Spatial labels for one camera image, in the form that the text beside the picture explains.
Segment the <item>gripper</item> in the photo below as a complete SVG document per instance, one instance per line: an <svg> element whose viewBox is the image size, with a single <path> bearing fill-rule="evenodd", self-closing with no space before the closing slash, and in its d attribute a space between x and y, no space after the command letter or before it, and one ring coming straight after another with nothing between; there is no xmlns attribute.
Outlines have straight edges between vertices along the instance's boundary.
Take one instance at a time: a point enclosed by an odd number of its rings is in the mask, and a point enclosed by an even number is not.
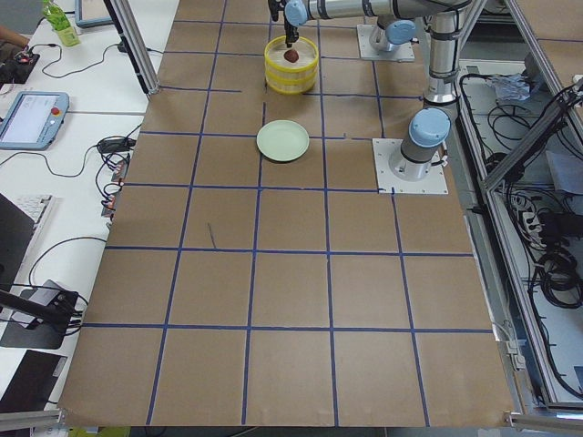
<svg viewBox="0 0 583 437"><path fill-rule="evenodd" d="M278 21L280 13L284 11L285 1L282 0L268 0L268 7L272 21ZM298 28L292 25L288 20L284 21L285 30L285 44L288 48L292 48L293 44L299 39Z"/></svg>

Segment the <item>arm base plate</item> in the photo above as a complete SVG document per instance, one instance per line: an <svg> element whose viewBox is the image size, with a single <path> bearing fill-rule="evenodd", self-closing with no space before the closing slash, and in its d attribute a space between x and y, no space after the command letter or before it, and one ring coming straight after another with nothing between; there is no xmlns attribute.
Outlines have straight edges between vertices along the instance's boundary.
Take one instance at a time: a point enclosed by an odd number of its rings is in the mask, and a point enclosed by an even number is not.
<svg viewBox="0 0 583 437"><path fill-rule="evenodd" d="M414 50L410 42L401 45L390 43L384 30L378 25L358 25L360 58L369 61L414 62Z"/></svg>
<svg viewBox="0 0 583 437"><path fill-rule="evenodd" d="M384 194L447 195L444 164L436 151L417 164L404 157L400 138L374 138L373 159L377 190Z"/></svg>

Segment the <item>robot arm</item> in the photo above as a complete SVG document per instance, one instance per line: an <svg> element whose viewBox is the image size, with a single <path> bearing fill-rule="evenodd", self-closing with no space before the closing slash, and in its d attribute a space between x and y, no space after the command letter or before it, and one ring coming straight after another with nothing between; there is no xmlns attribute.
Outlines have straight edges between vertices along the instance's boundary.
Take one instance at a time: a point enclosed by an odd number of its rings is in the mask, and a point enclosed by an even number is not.
<svg viewBox="0 0 583 437"><path fill-rule="evenodd" d="M401 180L417 182L426 177L436 150L443 145L452 117L444 108L458 100L454 82L459 71L460 37L469 1L270 1L273 21L284 19L285 43L298 41L298 28L310 20L375 17L374 48L401 46L414 36L413 20L432 18L428 85L424 108L409 123L400 148L388 158L392 173Z"/></svg>
<svg viewBox="0 0 583 437"><path fill-rule="evenodd" d="M414 21L397 19L392 15L380 15L369 36L369 44L376 51L389 53L410 42L415 34Z"/></svg>

